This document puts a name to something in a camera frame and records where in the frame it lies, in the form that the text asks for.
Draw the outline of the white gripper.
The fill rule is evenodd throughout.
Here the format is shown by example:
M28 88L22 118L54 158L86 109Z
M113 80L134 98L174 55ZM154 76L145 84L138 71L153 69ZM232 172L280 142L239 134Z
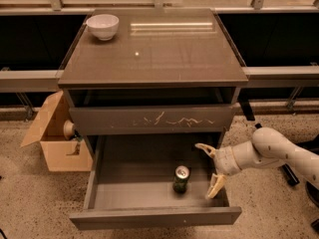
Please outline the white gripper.
M213 174L206 192L206 197L214 198L222 189L226 182L226 175L231 176L240 171L240 168L234 158L231 146L216 150L213 146L205 143L197 143L196 148L203 150L210 158L213 158L216 171L221 174Z

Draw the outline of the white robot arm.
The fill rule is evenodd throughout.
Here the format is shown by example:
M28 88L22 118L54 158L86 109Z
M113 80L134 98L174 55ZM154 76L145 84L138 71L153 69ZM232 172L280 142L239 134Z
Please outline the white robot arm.
M211 176L206 197L214 198L224 186L226 178L247 168L269 168L288 164L316 189L319 189L319 156L291 142L279 131L270 127L258 128L251 140L216 149L205 143L197 143L216 169Z

